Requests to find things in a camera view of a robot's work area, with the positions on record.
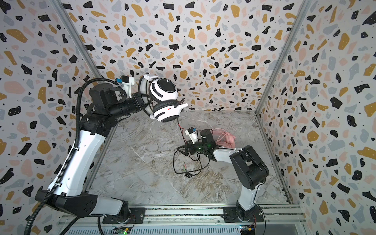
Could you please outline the white black headphones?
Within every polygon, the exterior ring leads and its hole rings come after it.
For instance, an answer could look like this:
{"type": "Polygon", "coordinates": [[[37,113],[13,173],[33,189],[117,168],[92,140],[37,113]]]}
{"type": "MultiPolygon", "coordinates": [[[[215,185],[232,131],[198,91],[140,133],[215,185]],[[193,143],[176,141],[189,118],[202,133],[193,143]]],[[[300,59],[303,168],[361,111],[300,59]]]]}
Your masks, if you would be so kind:
{"type": "Polygon", "coordinates": [[[159,122],[178,119],[188,107],[187,103],[178,100],[178,89],[170,79],[146,74],[141,77],[138,89],[146,105],[144,112],[159,122]]]}

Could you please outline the pink headphones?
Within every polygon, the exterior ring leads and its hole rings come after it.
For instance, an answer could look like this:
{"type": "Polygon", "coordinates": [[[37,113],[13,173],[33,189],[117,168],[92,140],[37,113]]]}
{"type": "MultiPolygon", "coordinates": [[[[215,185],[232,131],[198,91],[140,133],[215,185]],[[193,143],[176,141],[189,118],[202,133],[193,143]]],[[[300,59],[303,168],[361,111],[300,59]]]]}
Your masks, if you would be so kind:
{"type": "Polygon", "coordinates": [[[236,137],[221,128],[212,129],[212,135],[215,138],[215,143],[219,146],[223,146],[225,148],[235,148],[235,140],[236,137]]]}

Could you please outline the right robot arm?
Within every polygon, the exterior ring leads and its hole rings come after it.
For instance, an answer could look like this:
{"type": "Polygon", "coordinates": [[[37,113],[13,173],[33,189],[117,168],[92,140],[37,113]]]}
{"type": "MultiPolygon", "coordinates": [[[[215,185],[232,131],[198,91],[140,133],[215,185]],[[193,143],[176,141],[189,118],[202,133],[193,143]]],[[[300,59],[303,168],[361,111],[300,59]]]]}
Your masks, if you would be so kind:
{"type": "Polygon", "coordinates": [[[231,164],[237,174],[242,185],[241,193],[234,207],[224,208],[225,222],[256,221],[257,213],[261,211],[256,196],[269,176],[269,169],[258,153],[252,146],[236,149],[235,136],[220,128],[204,129],[197,133],[196,128],[191,127],[185,134],[190,139],[178,147],[176,153],[188,157],[197,154],[198,162],[203,155],[209,161],[231,164]]]}

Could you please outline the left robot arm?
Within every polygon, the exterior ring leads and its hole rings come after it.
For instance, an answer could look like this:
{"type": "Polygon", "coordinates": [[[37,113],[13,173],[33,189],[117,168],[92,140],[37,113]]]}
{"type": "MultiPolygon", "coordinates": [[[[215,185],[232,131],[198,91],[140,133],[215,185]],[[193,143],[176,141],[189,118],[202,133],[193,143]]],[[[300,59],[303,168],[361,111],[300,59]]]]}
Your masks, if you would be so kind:
{"type": "Polygon", "coordinates": [[[144,109],[147,102],[139,92],[130,94],[109,83],[94,86],[89,95],[93,102],[80,120],[79,136],[69,156],[49,188],[39,190],[35,199],[79,218],[109,215],[124,222],[130,217],[128,202],[85,193],[83,186],[95,155],[111,129],[122,117],[127,118],[144,109]]]}

